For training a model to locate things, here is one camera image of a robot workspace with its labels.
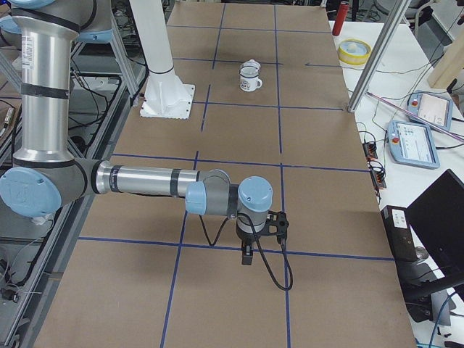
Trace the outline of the clear glass funnel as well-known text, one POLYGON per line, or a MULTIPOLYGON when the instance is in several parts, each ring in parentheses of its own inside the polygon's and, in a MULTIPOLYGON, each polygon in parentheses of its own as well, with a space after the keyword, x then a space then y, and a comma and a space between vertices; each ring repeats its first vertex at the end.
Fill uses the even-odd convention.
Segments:
POLYGON ((253 59, 244 62, 240 67, 240 73, 247 75, 258 74, 261 68, 261 64, 253 59))

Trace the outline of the lower orange connector board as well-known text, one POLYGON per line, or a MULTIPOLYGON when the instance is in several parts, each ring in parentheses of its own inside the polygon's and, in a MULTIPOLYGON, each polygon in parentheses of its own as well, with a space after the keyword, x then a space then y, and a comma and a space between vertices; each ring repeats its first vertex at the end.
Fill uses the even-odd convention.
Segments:
POLYGON ((370 169, 371 178, 373 185, 376 189, 385 189, 386 188, 386 171, 381 167, 372 167, 370 169))

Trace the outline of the orange connector board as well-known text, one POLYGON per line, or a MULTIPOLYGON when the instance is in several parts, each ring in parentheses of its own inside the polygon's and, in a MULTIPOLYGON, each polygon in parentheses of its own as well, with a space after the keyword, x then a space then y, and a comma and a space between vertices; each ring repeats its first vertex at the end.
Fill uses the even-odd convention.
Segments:
POLYGON ((373 185, 376 189, 385 189, 386 188, 386 171, 381 167, 372 167, 370 169, 371 178, 373 185))
POLYGON ((366 160, 377 160, 377 144, 375 141, 364 142, 362 144, 366 160))

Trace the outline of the black computer box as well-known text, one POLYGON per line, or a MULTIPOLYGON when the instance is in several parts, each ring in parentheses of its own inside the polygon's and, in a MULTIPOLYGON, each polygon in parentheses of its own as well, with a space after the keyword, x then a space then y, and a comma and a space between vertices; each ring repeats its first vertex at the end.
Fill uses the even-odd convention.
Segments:
POLYGON ((386 205, 381 211, 390 250, 396 261, 418 262, 416 247, 405 208, 386 205))

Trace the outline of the upper orange connector board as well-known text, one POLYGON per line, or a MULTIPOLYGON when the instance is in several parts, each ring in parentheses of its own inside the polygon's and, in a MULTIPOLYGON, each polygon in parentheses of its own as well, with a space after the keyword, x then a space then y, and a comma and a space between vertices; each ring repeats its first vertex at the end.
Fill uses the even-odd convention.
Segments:
POLYGON ((377 144, 375 141, 364 142, 362 144, 366 160, 377 160, 377 144))

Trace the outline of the white enamel mug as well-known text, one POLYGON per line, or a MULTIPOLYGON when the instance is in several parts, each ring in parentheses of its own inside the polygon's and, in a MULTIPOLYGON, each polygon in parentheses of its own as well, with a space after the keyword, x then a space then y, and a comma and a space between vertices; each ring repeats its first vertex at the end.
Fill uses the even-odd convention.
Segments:
POLYGON ((262 87, 262 81, 259 78, 259 73, 255 75, 247 75, 240 73, 240 89, 245 92, 253 92, 262 87))

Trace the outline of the black monitor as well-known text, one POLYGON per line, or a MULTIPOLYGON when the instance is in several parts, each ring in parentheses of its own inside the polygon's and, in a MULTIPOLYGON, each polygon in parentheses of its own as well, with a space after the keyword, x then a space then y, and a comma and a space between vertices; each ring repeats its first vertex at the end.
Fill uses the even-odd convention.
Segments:
POLYGON ((463 182, 448 169, 406 209, 435 263, 450 270, 463 270, 463 204, 463 182))

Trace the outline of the near teach pendant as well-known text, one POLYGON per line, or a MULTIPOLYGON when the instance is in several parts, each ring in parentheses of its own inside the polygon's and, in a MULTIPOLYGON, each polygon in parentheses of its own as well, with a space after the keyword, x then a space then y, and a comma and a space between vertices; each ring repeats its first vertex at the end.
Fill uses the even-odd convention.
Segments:
POLYGON ((392 120, 387 135, 390 153, 399 164, 427 169, 440 167, 431 129, 427 125, 392 120))

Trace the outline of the teach pendant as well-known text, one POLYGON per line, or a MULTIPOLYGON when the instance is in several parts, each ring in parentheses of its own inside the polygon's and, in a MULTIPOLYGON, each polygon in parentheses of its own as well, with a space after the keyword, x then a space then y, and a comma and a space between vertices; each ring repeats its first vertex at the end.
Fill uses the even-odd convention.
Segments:
POLYGON ((450 130, 452 120, 452 100, 431 92, 416 91, 407 102, 407 110, 416 117, 450 130))
POLYGON ((427 169, 440 167, 431 129, 427 125, 392 120, 387 135, 390 153, 399 164, 427 169))

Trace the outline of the yellow tape roll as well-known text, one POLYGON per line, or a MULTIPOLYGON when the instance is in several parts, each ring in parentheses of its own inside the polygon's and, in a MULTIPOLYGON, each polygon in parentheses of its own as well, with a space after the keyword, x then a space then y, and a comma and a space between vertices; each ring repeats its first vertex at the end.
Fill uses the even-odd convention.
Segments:
POLYGON ((348 65, 365 64, 372 52, 370 45, 358 39, 346 39, 338 47, 339 60, 348 65))

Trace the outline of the far teach pendant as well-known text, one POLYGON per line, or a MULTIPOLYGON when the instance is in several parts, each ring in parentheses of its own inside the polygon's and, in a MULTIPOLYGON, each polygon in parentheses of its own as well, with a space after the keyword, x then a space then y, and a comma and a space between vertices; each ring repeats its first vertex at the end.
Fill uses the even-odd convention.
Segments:
POLYGON ((407 102, 407 110, 416 117, 450 130, 452 120, 452 100, 431 92, 416 91, 407 102))

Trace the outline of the wooden beam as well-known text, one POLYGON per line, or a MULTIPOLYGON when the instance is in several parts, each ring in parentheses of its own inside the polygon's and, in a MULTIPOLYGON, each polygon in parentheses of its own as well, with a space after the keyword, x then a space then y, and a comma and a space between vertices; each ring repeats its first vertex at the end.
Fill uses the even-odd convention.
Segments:
POLYGON ((433 72, 428 77, 428 84, 431 88, 446 89, 449 84, 460 74, 463 69, 463 30, 446 50, 444 56, 434 67, 433 72))

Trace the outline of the white pedestal column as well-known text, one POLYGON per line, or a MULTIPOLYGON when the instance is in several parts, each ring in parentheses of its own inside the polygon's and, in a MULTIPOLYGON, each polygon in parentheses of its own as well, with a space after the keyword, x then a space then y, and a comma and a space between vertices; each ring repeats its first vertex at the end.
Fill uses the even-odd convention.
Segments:
POLYGON ((195 86, 176 75, 162 2, 135 0, 130 7, 149 70, 141 116, 188 119, 195 86))

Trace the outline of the aluminium frame post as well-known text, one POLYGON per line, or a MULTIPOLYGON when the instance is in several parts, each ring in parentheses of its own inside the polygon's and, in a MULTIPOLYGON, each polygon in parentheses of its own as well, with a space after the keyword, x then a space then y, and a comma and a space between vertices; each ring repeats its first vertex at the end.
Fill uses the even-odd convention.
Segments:
POLYGON ((378 68, 378 65, 380 64, 381 58, 389 46, 390 41, 396 33, 397 27, 409 6, 410 1, 395 1, 394 7, 390 11, 389 16, 381 29, 381 32, 375 42, 365 68, 363 69, 352 96, 350 97, 349 103, 347 105, 348 112, 355 112, 358 105, 360 104, 362 97, 368 91, 369 83, 371 82, 378 68))

